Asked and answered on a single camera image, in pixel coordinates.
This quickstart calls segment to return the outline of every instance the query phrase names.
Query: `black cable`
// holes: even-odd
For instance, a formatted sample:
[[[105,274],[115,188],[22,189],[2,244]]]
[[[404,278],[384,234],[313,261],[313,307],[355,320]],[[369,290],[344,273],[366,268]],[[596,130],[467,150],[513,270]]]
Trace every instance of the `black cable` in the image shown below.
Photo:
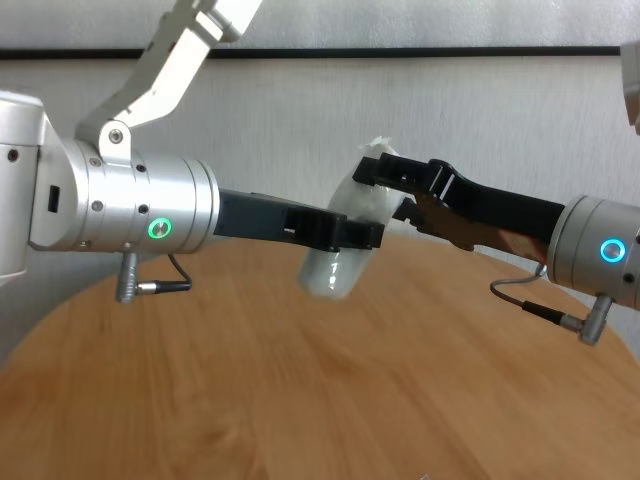
[[[176,260],[176,257],[173,254],[169,254],[169,261],[174,266],[174,268],[178,271],[184,280],[181,281],[163,281],[156,280],[156,294],[159,293],[173,293],[173,292],[187,292],[191,290],[193,286],[193,282],[189,274],[182,268],[182,265]]]
[[[187,282],[189,286],[191,286],[193,284],[193,282],[191,281],[191,277],[186,272],[186,270],[182,268],[182,265],[180,265],[178,260],[176,260],[175,255],[173,253],[170,253],[168,257],[169,257],[169,261],[174,266],[174,268],[178,271],[180,275],[182,275],[182,278],[184,278],[184,281]]]

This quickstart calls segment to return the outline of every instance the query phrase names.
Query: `blue led ring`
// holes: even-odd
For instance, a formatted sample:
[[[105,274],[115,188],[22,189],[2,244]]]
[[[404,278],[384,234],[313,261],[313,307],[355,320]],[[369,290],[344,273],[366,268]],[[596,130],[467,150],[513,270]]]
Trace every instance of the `blue led ring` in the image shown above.
[[[609,254],[607,253],[607,248],[609,248],[611,245],[615,245],[616,247],[618,247],[618,254],[615,256],[609,256]],[[600,256],[607,263],[618,263],[624,258],[625,253],[627,253],[627,249],[625,248],[624,243],[622,243],[622,240],[618,240],[617,238],[610,238],[609,240],[605,240],[600,246]]]

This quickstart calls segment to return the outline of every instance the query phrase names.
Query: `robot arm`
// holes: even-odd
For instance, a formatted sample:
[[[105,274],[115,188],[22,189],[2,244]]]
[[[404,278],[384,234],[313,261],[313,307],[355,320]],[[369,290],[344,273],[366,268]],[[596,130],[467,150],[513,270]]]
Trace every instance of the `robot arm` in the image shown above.
[[[413,196],[415,202],[406,198],[393,218],[409,220],[421,233],[464,250],[483,245],[534,260],[548,266],[552,282],[596,296],[591,313],[581,320],[498,293],[578,332],[585,343],[597,343],[613,302],[640,308],[638,207],[586,196],[563,206],[479,185],[441,160],[421,163],[389,154],[363,158],[353,180]]]
[[[220,189],[211,168],[131,149],[131,129],[174,110],[209,49],[238,39],[261,0],[179,0],[121,90],[60,139],[38,99],[0,94],[0,282],[25,270],[27,245],[122,252],[117,300],[181,291],[139,282],[141,252],[191,253],[214,236],[327,252],[380,246],[384,227],[287,200]]]

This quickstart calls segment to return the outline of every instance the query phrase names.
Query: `cable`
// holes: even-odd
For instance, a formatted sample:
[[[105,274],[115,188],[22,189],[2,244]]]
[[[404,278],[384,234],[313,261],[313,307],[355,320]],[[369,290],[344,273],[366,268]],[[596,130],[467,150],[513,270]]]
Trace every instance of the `cable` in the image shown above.
[[[526,277],[526,278],[509,279],[509,280],[496,280],[495,282],[491,282],[491,285],[489,285],[489,289],[491,290],[491,293],[493,293],[498,298],[501,298],[502,300],[505,300],[509,303],[512,303],[520,307],[525,312],[532,313],[533,315],[543,318],[551,323],[563,326],[568,330],[579,332],[582,327],[580,319],[571,317],[570,315],[567,315],[566,313],[561,312],[560,310],[554,310],[552,308],[545,307],[544,305],[540,305],[538,303],[529,302],[527,300],[518,300],[517,298],[507,295],[504,292],[501,292],[497,288],[500,285],[514,285],[514,284],[535,282],[537,279],[542,277],[545,273],[547,273],[547,267],[545,265],[539,264],[536,267],[536,272],[532,276]]]
[[[191,287],[193,286],[193,282],[189,274],[185,271],[184,268],[182,268],[182,265],[180,265],[180,263],[178,262],[178,260],[176,260],[176,257],[173,254],[169,254],[168,257],[173,267],[178,271],[180,275],[182,275],[182,278],[184,278],[184,280],[180,280],[180,281],[156,280],[155,282],[152,282],[152,286],[151,286],[152,293],[154,294],[173,293],[173,292],[186,292],[191,290]]]
[[[491,282],[491,285],[489,285],[489,289],[491,290],[491,293],[493,293],[496,297],[501,298],[502,300],[504,300],[506,302],[512,303],[512,304],[522,308],[522,306],[525,303],[524,301],[518,300],[517,298],[514,298],[514,297],[512,297],[510,295],[507,295],[504,292],[501,292],[500,290],[498,290],[497,287],[499,287],[500,285],[515,285],[515,284],[523,284],[523,283],[535,282],[537,279],[542,277],[545,273],[547,273],[547,266],[539,264],[536,267],[536,273],[534,275],[532,275],[530,277],[526,277],[526,278],[496,280],[494,282]]]
[[[189,284],[189,286],[191,287],[193,285],[193,282],[191,281],[191,277],[186,272],[186,270],[184,268],[182,268],[182,265],[180,265],[178,260],[176,260],[175,255],[173,253],[170,253],[167,256],[169,257],[169,261],[174,266],[174,268],[178,271],[178,273],[180,275],[182,275],[182,278],[184,278],[184,281],[187,282]]]

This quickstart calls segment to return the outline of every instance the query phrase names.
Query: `wood grain surface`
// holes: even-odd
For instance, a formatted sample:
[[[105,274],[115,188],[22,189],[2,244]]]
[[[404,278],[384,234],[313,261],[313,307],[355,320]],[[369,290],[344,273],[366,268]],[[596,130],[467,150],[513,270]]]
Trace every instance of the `wood grain surface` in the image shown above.
[[[332,302],[296,286],[302,254],[221,242],[183,258],[191,293],[60,306],[0,372],[0,478],[640,478],[638,365],[489,293],[521,271],[386,237]]]

